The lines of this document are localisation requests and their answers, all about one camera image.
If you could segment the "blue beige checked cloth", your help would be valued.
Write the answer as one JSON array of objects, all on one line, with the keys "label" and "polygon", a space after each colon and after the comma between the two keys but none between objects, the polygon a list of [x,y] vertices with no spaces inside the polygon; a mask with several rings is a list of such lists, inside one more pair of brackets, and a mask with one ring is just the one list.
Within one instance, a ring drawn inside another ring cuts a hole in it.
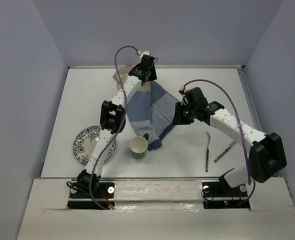
[{"label": "blue beige checked cloth", "polygon": [[172,121],[177,102],[179,100],[156,81],[145,83],[129,100],[129,122],[136,135],[149,135],[149,151],[160,148],[162,140],[175,127]]}]

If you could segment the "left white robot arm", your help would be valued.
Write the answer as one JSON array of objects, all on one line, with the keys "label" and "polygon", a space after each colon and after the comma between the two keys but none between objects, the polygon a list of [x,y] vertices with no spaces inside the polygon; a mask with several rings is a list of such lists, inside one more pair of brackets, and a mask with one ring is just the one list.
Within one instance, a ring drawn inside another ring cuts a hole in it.
[{"label": "left white robot arm", "polygon": [[126,81],[120,83],[117,94],[101,105],[98,141],[84,170],[77,176],[77,187],[88,198],[98,193],[107,149],[125,127],[129,100],[143,84],[157,79],[155,58],[150,52],[143,51],[139,59],[140,63],[129,71]]}]

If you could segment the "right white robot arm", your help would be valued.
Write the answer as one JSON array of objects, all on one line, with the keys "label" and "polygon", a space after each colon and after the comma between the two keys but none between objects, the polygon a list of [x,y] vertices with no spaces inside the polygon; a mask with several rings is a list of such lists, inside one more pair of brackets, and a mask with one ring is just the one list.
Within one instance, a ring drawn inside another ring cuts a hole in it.
[{"label": "right white robot arm", "polygon": [[281,137],[256,130],[231,114],[217,101],[208,102],[199,87],[179,90],[173,125],[190,125],[195,120],[215,128],[243,148],[245,165],[222,174],[208,189],[221,196],[231,195],[246,183],[264,183],[287,166]]}]

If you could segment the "silver fork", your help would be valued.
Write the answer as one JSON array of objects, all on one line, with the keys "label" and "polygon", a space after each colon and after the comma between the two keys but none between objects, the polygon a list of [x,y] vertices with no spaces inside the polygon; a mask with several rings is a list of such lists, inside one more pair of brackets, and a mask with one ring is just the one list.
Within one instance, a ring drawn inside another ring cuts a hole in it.
[{"label": "silver fork", "polygon": [[205,172],[207,173],[209,170],[209,153],[210,153],[210,143],[211,143],[211,135],[208,131],[206,132],[206,136],[208,141],[207,141],[207,148],[206,148],[206,155],[205,155]]}]

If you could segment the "green white ceramic mug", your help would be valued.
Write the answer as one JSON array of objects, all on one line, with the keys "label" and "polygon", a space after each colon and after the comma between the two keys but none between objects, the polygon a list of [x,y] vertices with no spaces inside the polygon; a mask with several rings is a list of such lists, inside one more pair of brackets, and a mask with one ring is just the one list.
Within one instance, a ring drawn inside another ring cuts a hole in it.
[{"label": "green white ceramic mug", "polygon": [[146,155],[148,149],[149,134],[145,133],[143,136],[136,136],[129,142],[129,149],[131,155],[135,159],[142,159]]}]

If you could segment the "silver table knife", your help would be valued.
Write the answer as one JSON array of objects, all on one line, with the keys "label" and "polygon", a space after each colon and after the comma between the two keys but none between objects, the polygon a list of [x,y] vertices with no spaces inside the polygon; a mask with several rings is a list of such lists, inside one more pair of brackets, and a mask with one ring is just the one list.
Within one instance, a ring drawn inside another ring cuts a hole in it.
[{"label": "silver table knife", "polygon": [[226,155],[237,143],[235,141],[231,142],[229,146],[213,161],[217,163],[224,155]]}]

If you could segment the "blue floral ceramic plate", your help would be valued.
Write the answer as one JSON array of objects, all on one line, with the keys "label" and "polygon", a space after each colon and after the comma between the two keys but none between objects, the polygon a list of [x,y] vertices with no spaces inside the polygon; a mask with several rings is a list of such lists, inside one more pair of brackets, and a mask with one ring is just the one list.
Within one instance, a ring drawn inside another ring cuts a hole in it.
[{"label": "blue floral ceramic plate", "polygon": [[91,157],[92,152],[99,140],[99,125],[92,125],[83,129],[74,139],[72,151],[78,162],[86,165]]}]

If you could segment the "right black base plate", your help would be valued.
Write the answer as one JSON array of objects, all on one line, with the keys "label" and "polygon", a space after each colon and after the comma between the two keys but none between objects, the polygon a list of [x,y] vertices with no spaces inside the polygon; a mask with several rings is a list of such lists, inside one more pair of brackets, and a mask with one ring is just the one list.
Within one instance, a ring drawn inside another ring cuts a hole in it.
[{"label": "right black base plate", "polygon": [[206,210],[212,209],[250,209],[247,187],[243,184],[227,190],[219,188],[218,181],[202,183],[201,196]]}]

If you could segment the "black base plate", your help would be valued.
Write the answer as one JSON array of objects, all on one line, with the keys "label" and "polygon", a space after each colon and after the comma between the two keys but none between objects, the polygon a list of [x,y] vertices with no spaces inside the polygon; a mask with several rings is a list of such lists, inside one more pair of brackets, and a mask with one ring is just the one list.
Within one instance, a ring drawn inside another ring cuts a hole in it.
[{"label": "black base plate", "polygon": [[219,188],[218,181],[202,183],[201,196],[206,210],[212,209],[250,209],[247,187],[243,184],[227,190]]},{"label": "black base plate", "polygon": [[103,181],[99,184],[99,188],[93,194],[96,202],[91,198],[89,190],[78,187],[76,181],[67,181],[69,188],[69,197],[67,207],[71,210],[114,210],[115,201],[115,182]]}]

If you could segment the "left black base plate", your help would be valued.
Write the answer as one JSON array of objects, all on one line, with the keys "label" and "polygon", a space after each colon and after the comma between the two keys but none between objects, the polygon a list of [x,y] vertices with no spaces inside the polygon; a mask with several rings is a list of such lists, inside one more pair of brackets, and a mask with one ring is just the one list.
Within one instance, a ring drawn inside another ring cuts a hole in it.
[{"label": "left black base plate", "polygon": [[115,201],[115,182],[103,181],[99,184],[99,188],[93,194],[96,202],[91,198],[89,190],[78,187],[76,181],[67,181],[69,188],[69,197],[67,207],[71,210],[114,210]]}]

